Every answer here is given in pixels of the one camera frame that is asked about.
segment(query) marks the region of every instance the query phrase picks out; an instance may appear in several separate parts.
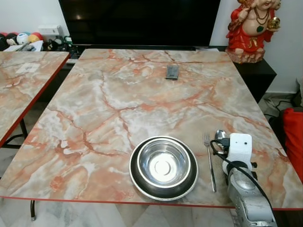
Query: small marble table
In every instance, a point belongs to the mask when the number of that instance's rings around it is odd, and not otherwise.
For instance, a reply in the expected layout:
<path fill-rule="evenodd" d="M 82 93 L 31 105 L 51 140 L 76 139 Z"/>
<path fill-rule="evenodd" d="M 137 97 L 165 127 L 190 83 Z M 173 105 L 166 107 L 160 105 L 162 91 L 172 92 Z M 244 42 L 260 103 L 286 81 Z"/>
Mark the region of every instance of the small marble table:
<path fill-rule="evenodd" d="M 0 147 L 68 56 L 67 52 L 0 52 Z"/>
<path fill-rule="evenodd" d="M 179 65 L 179 79 L 166 67 Z M 301 209 L 303 186 L 257 103 L 224 52 L 86 50 L 0 180 L 0 196 L 51 201 L 160 203 L 140 194 L 129 157 L 168 135 L 195 153 L 194 190 L 169 205 L 230 207 L 222 162 L 212 192 L 204 131 L 249 133 L 258 181 L 276 209 Z"/>

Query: red cushion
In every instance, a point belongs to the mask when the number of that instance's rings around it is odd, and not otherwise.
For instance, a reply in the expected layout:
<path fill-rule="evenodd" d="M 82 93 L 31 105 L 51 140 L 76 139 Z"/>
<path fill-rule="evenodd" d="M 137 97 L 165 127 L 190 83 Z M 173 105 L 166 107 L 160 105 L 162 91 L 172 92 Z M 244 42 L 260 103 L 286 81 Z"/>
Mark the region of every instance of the red cushion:
<path fill-rule="evenodd" d="M 286 109 L 283 123 L 287 155 L 303 183 L 303 112 Z"/>

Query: white wall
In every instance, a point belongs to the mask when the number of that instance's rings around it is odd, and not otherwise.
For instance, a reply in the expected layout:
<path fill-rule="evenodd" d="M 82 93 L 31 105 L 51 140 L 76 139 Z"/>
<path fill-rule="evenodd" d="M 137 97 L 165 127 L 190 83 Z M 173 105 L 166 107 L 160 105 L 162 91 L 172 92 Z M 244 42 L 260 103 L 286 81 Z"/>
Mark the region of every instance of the white wall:
<path fill-rule="evenodd" d="M 39 25 L 61 25 L 69 35 L 58 0 L 0 0 L 0 31 L 37 31 Z M 227 45 L 231 12 L 237 0 L 221 0 L 210 45 Z M 276 12 L 281 29 L 265 44 L 265 59 L 277 77 L 268 91 L 295 92 L 295 79 L 303 75 L 303 1 L 283 0 Z"/>
<path fill-rule="evenodd" d="M 264 59 L 277 76 L 268 92 L 296 92 L 296 78 L 303 76 L 303 1 L 283 0 L 276 16 L 281 28 L 270 43 L 265 43 Z M 227 45 L 227 26 L 231 12 L 239 6 L 237 0 L 221 0 L 210 45 Z"/>
<path fill-rule="evenodd" d="M 38 32 L 39 25 L 60 25 L 69 35 L 58 0 L 0 0 L 1 32 Z"/>

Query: ganesha statue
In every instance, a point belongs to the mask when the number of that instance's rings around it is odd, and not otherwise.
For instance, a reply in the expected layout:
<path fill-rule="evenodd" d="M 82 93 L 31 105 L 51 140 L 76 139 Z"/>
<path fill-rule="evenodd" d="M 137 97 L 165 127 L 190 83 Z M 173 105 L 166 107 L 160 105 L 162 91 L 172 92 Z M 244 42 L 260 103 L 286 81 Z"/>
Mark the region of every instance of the ganesha statue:
<path fill-rule="evenodd" d="M 264 41 L 280 28 L 280 19 L 275 10 L 281 7 L 280 0 L 238 0 L 239 8 L 232 12 L 228 25 L 229 44 L 226 52 L 233 62 L 256 63 L 263 59 Z"/>

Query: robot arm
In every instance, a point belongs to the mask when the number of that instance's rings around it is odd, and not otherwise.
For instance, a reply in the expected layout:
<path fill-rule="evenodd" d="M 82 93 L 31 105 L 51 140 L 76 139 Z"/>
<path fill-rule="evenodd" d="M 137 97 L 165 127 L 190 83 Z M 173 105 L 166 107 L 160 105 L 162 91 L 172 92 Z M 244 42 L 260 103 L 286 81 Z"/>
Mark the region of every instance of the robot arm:
<path fill-rule="evenodd" d="M 236 207 L 241 226 L 277 227 L 271 205 L 251 173 L 251 136 L 232 133 L 230 139 L 212 142 L 229 147 L 228 156 L 224 158 L 211 143 L 214 154 L 224 159 L 223 171 L 228 175 L 228 195 Z"/>

